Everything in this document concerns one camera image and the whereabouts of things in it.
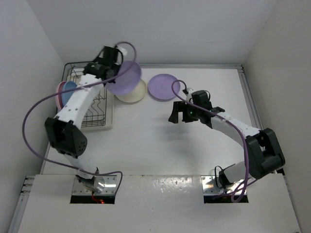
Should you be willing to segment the cream plate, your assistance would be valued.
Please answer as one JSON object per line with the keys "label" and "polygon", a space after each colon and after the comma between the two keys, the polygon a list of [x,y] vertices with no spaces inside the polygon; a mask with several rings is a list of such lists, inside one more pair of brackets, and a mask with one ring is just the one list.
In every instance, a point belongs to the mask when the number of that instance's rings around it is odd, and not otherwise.
{"label": "cream plate", "polygon": [[147,84],[144,80],[140,80],[132,92],[125,95],[116,95],[116,98],[124,103],[136,103],[141,101],[147,93]]}

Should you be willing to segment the blue plate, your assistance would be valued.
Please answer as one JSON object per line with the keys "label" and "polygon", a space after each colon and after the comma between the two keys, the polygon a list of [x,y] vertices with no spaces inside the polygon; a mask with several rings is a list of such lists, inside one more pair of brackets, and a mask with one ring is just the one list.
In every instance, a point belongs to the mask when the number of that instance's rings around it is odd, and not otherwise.
{"label": "blue plate", "polygon": [[[67,91],[67,90],[75,89],[76,87],[77,87],[77,84],[75,82],[67,81],[62,86],[62,91]],[[62,107],[64,107],[67,104],[67,102],[71,98],[72,94],[73,94],[73,91],[61,94]]]}

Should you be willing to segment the pink plate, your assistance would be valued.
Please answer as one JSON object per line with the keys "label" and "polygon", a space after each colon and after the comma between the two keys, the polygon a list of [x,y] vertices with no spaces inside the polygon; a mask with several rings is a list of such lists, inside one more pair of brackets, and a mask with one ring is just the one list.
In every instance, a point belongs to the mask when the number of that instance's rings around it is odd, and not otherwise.
{"label": "pink plate", "polygon": [[[66,83],[66,81],[62,81],[58,84],[58,86],[56,87],[56,93],[59,93],[62,91],[65,83]],[[57,107],[58,111],[60,111],[63,108],[61,94],[58,94],[55,96],[55,103],[56,103],[56,107]]]}

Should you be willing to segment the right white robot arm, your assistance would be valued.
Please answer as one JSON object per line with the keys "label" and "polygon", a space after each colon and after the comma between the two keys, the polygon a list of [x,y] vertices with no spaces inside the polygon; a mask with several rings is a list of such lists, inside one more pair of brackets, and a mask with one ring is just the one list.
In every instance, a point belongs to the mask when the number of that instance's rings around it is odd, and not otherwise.
{"label": "right white robot arm", "polygon": [[267,174],[282,168],[285,157],[275,132],[270,129],[258,129],[249,126],[232,116],[223,108],[214,107],[209,94],[204,91],[185,91],[185,101],[175,101],[168,119],[177,124],[179,113],[185,123],[200,121],[209,128],[228,136],[244,151],[244,160],[219,171],[215,184],[219,189],[226,189],[243,178],[259,180]]}

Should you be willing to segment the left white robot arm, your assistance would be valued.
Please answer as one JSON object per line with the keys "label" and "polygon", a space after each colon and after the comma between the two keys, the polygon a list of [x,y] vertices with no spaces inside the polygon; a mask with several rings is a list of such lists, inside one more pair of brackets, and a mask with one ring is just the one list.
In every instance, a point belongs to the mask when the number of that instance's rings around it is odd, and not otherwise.
{"label": "left white robot arm", "polygon": [[104,84],[87,87],[117,75],[120,65],[117,63],[121,51],[117,46],[104,47],[92,62],[88,63],[80,77],[77,91],[63,105],[54,118],[47,118],[45,128],[51,147],[64,155],[72,166],[77,167],[78,177],[91,180],[97,168],[85,159],[79,158],[86,150],[87,138],[81,132],[83,118],[94,98],[103,89]]}

